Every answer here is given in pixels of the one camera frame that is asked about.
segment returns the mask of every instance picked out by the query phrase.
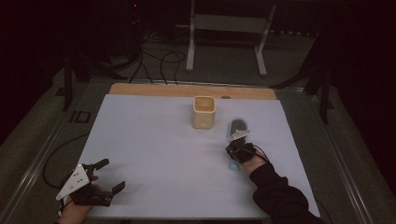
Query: white table surface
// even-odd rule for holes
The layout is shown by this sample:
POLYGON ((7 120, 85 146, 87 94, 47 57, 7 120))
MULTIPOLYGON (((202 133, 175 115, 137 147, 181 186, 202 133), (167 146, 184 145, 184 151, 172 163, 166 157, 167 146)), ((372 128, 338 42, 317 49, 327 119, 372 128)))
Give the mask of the white table surface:
POLYGON ((289 124, 278 100, 216 99, 214 127, 191 126, 191 97, 107 95, 79 163, 108 158, 97 183, 125 189, 110 207, 89 217, 217 219, 268 217, 252 200, 255 185, 244 170, 228 169, 230 122, 241 117, 276 171, 287 176, 319 216, 289 124))

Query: metal stand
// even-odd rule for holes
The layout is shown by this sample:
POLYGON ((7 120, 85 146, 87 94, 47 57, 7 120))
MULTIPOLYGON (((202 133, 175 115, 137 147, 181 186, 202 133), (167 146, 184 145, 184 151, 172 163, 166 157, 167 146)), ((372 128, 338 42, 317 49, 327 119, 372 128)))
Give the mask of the metal stand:
POLYGON ((267 19, 195 14, 194 8, 195 0, 191 0, 190 44, 186 65, 186 70, 188 72, 191 72, 194 67, 194 31, 195 29, 205 29, 262 34, 262 41, 259 46, 255 47, 254 52, 256 54, 260 76, 265 77, 267 75, 264 59, 262 58, 262 49, 271 27, 272 18, 275 14, 275 5, 271 7, 271 11, 267 19))

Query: wooden cup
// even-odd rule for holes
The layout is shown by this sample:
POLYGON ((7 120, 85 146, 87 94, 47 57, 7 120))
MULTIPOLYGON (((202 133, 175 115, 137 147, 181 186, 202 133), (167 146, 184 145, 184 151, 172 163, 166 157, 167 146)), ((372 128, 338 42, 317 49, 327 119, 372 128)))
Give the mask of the wooden cup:
POLYGON ((195 96, 193 109, 192 127, 196 129, 211 129, 215 122, 215 98, 211 96, 195 96))

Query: table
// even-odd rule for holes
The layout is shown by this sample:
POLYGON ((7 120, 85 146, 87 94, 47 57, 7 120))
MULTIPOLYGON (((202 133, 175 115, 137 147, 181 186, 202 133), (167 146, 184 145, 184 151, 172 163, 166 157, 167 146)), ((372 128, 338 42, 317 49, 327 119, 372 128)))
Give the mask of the table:
POLYGON ((272 90, 115 84, 109 93, 79 163, 96 162, 105 156, 110 164, 97 172, 103 179, 99 184, 106 189, 125 180, 127 187, 110 207, 95 207, 91 217, 268 218, 252 201, 255 186, 244 171, 227 168, 230 158, 224 150, 226 126, 234 117, 229 109, 237 111, 245 106, 249 110, 242 109, 243 118, 251 120, 257 114, 269 118, 250 123, 253 132, 272 127, 264 128, 263 135, 278 135, 263 142, 260 134, 253 134, 247 140, 273 149, 264 150, 275 168, 281 175, 290 176, 290 183, 308 198, 311 212, 319 215, 284 113, 272 113, 273 109, 283 112, 272 90), (217 98, 217 118, 211 130, 193 129, 190 113, 179 110, 188 111, 191 97, 196 95, 217 98), (221 100, 224 96, 233 99, 221 100))

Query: dark background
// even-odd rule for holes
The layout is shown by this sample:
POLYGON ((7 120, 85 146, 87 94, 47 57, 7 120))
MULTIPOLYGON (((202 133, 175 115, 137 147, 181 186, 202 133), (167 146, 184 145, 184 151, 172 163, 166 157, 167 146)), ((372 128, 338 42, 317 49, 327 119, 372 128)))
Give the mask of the dark background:
MULTIPOLYGON (((199 2, 196 10, 209 14, 261 15, 256 9, 261 1, 199 2), (220 3, 229 7, 219 7, 220 3)), ((338 88, 350 116, 394 193, 396 105, 393 55, 396 52, 396 18, 392 12, 396 10, 395 5, 395 1, 359 1, 347 4, 347 7, 334 1, 330 4, 283 2, 276 9, 272 25, 276 34, 280 31, 319 34, 304 66, 327 60, 333 44, 339 44, 336 51, 332 51, 335 52, 332 57, 332 84, 338 88)), ((0 143, 51 86, 52 77, 63 67, 66 39, 73 40, 73 48, 84 51, 95 60, 106 61, 109 55, 125 52, 121 49, 124 44, 118 43, 123 43, 131 31, 129 26, 136 19, 134 16, 151 29, 170 36, 175 35, 175 24, 187 25, 190 20, 190 1, 186 0, 98 0, 85 3, 8 0, 2 1, 0 8, 0 143), (123 6, 132 3, 138 3, 141 11, 128 14, 131 11, 123 6)))

